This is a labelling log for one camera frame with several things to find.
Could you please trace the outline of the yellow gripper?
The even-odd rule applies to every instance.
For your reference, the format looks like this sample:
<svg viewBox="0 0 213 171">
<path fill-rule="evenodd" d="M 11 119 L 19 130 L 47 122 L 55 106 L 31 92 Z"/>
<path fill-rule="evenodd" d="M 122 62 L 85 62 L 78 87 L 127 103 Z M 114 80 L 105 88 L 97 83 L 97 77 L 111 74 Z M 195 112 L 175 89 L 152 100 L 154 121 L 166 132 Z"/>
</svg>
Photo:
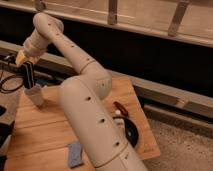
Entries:
<svg viewBox="0 0 213 171">
<path fill-rule="evenodd" d="M 19 50 L 15 59 L 15 64 L 20 67 L 20 73 L 23 77 L 24 87 L 31 89 L 35 86 L 34 64 L 35 57 L 30 57 L 23 50 Z"/>
</svg>

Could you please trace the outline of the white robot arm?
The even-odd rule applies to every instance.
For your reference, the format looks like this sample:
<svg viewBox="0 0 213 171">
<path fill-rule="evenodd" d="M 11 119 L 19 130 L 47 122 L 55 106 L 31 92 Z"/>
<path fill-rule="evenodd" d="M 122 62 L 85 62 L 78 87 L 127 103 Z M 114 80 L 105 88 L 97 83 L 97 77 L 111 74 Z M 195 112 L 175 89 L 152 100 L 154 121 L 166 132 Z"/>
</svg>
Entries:
<svg viewBox="0 0 213 171">
<path fill-rule="evenodd" d="M 95 171 L 148 171 L 102 103 L 112 88 L 108 71 L 63 34 L 61 20 L 39 12 L 34 31 L 23 43 L 18 65 L 37 62 L 54 44 L 77 74 L 59 87 L 59 102 Z"/>
</svg>

